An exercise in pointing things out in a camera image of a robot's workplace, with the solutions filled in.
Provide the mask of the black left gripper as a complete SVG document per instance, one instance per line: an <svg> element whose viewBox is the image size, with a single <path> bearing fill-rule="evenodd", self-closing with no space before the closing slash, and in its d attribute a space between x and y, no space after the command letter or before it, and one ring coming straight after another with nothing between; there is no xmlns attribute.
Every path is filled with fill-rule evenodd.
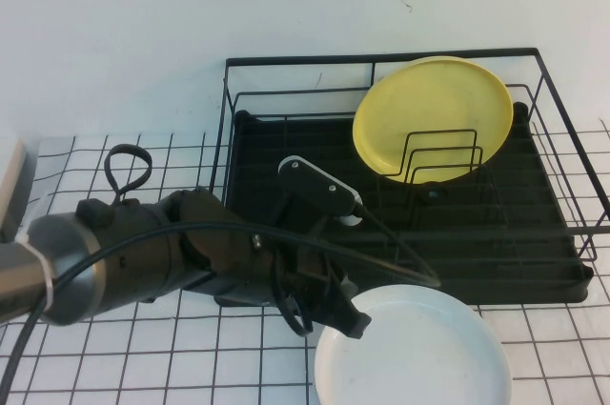
<svg viewBox="0 0 610 405"><path fill-rule="evenodd" d="M348 276L342 278L331 259L336 246L303 234L274 232L265 238L265 247L271 254L274 304L288 326L318 323L352 339L363 337L372 318L351 301L357 284Z"/></svg>

